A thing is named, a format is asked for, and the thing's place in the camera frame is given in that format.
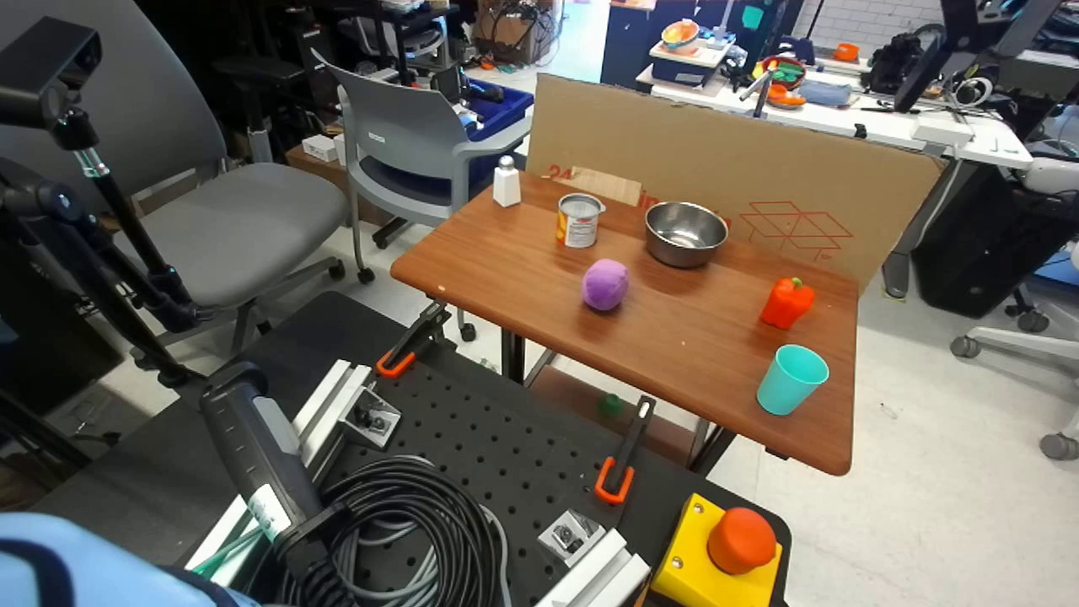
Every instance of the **computer monitor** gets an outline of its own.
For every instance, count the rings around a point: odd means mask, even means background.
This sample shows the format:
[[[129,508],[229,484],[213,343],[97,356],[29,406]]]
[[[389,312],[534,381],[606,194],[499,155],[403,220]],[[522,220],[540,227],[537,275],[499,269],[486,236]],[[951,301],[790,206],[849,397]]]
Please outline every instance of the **computer monitor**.
[[[956,79],[975,62],[1006,62],[1021,55],[1047,27],[1059,0],[942,0],[945,32],[916,56],[915,70],[895,93],[895,110],[912,110],[922,92],[942,79],[945,64]]]

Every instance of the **chair backrest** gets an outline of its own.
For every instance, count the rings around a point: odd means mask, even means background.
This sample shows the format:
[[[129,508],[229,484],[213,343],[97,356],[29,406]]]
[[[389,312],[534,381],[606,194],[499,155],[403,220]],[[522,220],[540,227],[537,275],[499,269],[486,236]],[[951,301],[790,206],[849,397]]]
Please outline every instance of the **chair backrest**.
[[[348,93],[355,143],[365,155],[413,175],[457,178],[462,161],[451,157],[451,149],[468,137],[439,92],[385,85],[339,64],[326,66]]]
[[[223,130],[165,36],[136,0],[4,0],[0,46],[42,17],[102,32],[102,64],[80,92],[80,107],[102,137],[102,157],[133,194],[186,170],[227,157]],[[102,210],[102,194],[46,130],[0,124],[0,155],[64,182]]]

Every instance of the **plastic container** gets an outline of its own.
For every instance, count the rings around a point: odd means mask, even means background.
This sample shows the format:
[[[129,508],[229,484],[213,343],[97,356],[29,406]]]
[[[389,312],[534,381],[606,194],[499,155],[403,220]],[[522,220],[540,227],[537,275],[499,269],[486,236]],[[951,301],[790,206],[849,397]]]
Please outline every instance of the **plastic container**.
[[[590,249],[599,236],[605,210],[606,206],[597,194],[586,194],[586,192],[564,194],[557,211],[557,238],[566,249]]]
[[[817,351],[804,343],[781,343],[754,390],[754,400],[770,416],[793,416],[817,387],[830,381],[830,375],[830,365]]]
[[[499,206],[517,206],[519,202],[519,172],[512,164],[512,155],[499,157],[493,189],[496,189],[493,194],[496,194]]]

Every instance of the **purple ball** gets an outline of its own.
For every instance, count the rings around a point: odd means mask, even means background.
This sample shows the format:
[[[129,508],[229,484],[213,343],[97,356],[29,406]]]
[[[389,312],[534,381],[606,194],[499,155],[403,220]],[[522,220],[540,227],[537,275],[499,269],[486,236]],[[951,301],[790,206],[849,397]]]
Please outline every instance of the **purple ball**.
[[[597,261],[586,273],[582,273],[582,282],[579,282],[579,296],[586,306],[595,311],[613,311],[624,292],[630,288],[630,273],[624,263],[616,261]]]

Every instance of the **yellow box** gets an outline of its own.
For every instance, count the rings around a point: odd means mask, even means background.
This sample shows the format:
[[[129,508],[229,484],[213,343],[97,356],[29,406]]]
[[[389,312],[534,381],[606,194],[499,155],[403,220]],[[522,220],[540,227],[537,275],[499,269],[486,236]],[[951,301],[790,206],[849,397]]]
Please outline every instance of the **yellow box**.
[[[673,538],[651,584],[655,593],[685,607],[770,607],[781,545],[777,543],[777,555],[766,566],[729,578],[709,560],[709,533],[722,517],[725,508],[697,493],[685,499]]]

